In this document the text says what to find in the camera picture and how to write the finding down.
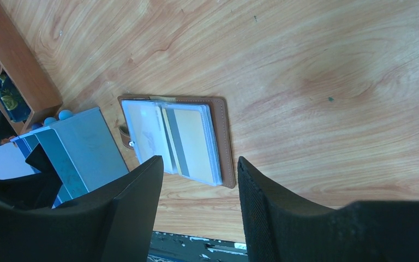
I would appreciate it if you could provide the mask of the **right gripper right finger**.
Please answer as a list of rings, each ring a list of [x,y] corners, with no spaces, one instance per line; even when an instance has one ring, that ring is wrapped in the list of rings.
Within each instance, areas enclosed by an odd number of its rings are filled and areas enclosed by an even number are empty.
[[[237,165],[250,261],[419,261],[419,201],[314,203]]]

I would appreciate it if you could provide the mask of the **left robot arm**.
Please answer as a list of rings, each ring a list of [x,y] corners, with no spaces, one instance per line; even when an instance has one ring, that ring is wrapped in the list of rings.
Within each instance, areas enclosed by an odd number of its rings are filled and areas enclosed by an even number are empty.
[[[61,186],[53,171],[0,180],[0,205],[19,210],[51,208]]]

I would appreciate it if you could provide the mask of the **brown leather card holder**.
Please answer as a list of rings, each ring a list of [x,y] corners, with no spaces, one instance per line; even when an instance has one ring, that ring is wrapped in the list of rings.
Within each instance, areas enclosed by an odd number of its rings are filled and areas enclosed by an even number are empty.
[[[208,184],[234,188],[227,103],[221,97],[118,97],[125,147],[139,163],[162,156],[164,171]]]

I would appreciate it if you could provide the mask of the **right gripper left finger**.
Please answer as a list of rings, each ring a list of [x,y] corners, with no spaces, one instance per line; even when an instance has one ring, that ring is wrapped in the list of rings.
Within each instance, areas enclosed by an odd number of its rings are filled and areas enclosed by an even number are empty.
[[[163,175],[153,156],[55,209],[0,205],[0,261],[146,261]]]

